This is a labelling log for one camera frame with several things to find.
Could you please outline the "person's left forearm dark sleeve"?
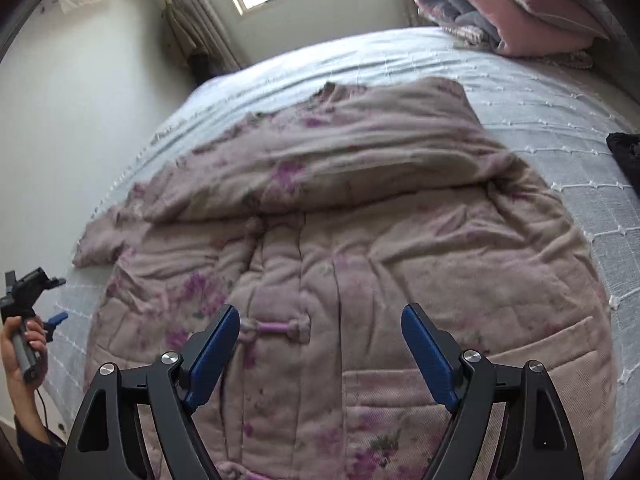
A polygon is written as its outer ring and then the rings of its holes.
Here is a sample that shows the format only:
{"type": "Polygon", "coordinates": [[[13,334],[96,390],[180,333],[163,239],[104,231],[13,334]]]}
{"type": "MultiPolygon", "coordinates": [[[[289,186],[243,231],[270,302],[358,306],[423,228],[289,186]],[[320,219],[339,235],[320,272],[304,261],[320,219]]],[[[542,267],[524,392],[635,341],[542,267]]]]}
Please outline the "person's left forearm dark sleeve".
{"type": "Polygon", "coordinates": [[[47,430],[38,414],[34,390],[9,388],[14,408],[17,446],[33,479],[58,479],[66,444],[47,430]]]}

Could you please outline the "person's left hand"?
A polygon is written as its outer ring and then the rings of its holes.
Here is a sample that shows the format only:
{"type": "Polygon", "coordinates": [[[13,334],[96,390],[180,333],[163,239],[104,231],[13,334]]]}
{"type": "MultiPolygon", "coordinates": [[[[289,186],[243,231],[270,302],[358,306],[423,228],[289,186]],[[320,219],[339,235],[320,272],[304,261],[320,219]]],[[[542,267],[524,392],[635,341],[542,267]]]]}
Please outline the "person's left hand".
{"type": "Polygon", "coordinates": [[[23,323],[19,316],[7,318],[1,332],[1,355],[6,386],[14,408],[34,403],[35,391],[41,386],[48,370],[47,341],[42,319],[36,315],[23,323]],[[40,357],[35,379],[25,380],[23,364],[28,363],[26,348],[34,350],[40,357]]]}

